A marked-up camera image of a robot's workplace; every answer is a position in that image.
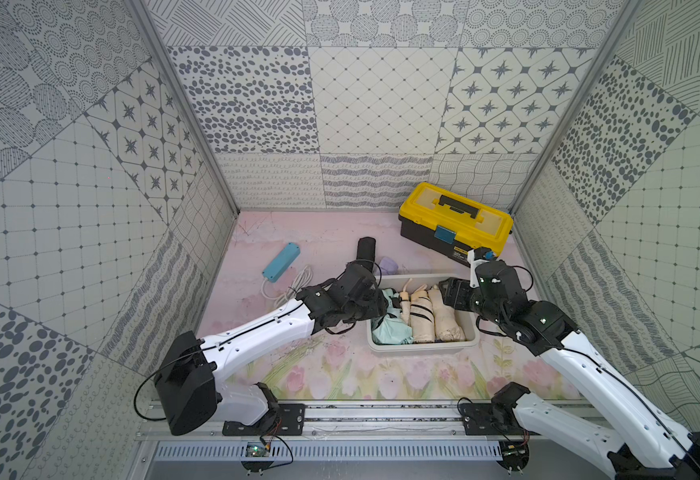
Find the beige umbrella wooden handle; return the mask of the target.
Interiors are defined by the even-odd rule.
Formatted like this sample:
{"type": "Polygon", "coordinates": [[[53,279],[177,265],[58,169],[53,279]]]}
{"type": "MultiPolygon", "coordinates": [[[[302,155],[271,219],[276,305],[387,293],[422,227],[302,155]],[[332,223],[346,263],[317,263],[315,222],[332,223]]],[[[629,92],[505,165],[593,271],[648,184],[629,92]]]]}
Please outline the beige umbrella wooden handle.
{"type": "Polygon", "coordinates": [[[410,278],[406,284],[399,291],[400,297],[400,308],[401,308],[401,319],[406,325],[410,324],[410,309],[411,309],[411,299],[408,292],[408,287],[412,281],[410,278]]]}

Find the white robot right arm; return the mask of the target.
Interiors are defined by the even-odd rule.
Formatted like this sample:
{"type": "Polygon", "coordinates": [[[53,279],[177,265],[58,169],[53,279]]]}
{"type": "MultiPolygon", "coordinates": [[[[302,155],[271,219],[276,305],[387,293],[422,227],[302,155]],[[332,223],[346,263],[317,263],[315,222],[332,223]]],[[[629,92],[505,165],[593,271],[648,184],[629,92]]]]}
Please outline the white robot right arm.
{"type": "Polygon", "coordinates": [[[494,417],[546,437],[612,479],[700,479],[700,431],[692,432],[615,371],[555,304],[528,298],[515,267],[475,260],[468,279],[439,284],[446,306],[495,324],[562,377],[603,416],[602,427],[516,382],[491,399],[494,417]]]}

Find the mint green umbrella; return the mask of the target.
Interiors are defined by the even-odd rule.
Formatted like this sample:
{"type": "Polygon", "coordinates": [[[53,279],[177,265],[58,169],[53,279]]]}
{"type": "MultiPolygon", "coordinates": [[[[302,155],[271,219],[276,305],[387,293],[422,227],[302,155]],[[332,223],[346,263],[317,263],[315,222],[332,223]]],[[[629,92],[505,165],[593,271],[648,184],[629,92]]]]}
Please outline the mint green umbrella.
{"type": "Polygon", "coordinates": [[[385,314],[372,324],[372,340],[376,345],[406,345],[413,342],[413,329],[403,319],[400,294],[391,288],[382,291],[386,300],[385,314]]]}

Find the white plastic storage box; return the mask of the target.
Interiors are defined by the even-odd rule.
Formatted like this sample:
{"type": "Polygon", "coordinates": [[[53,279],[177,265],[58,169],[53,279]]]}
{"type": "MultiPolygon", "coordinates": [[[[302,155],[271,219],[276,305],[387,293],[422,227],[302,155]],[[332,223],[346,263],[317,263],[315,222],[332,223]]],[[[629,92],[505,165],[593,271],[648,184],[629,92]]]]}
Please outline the white plastic storage box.
{"type": "Polygon", "coordinates": [[[463,328],[466,340],[461,342],[441,342],[435,337],[434,314],[428,291],[439,282],[450,278],[446,273],[420,273],[385,276],[380,288],[394,289],[398,293],[406,282],[412,278],[408,287],[411,299],[410,326],[413,329],[413,342],[406,345],[376,345],[372,340],[372,324],[365,328],[367,343],[378,355],[386,356],[421,356],[426,354],[455,354],[478,345],[477,317],[472,312],[455,311],[456,320],[463,328]]]}

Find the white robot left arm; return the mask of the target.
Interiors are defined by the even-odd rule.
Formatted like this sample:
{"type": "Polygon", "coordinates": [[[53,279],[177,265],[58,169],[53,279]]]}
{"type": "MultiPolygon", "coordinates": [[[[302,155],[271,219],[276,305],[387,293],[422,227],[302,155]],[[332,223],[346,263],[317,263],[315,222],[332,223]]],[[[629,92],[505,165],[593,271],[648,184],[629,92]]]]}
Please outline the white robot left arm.
{"type": "Polygon", "coordinates": [[[358,322],[381,318],[387,309],[381,279],[373,262],[351,261],[338,277],[298,290],[244,325],[203,338],[180,334],[152,376],[171,434],[188,434],[213,418],[259,435],[275,431],[283,414],[272,390],[263,382],[233,384],[231,377],[295,341],[321,332],[343,334],[358,322]]]}

